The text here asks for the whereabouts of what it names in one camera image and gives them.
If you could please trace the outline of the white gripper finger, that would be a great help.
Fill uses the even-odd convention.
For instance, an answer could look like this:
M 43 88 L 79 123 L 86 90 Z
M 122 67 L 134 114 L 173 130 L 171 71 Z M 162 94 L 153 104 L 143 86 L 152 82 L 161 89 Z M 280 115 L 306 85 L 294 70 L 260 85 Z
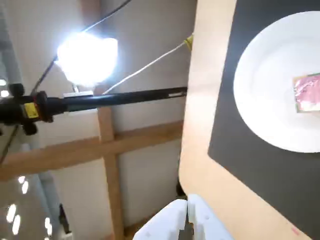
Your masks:
M 187 211 L 188 220 L 193 225 L 194 240 L 234 239 L 206 201 L 199 195 L 188 195 Z
M 184 199 L 172 201 L 144 224 L 133 240 L 178 240 L 185 229 L 187 207 Z

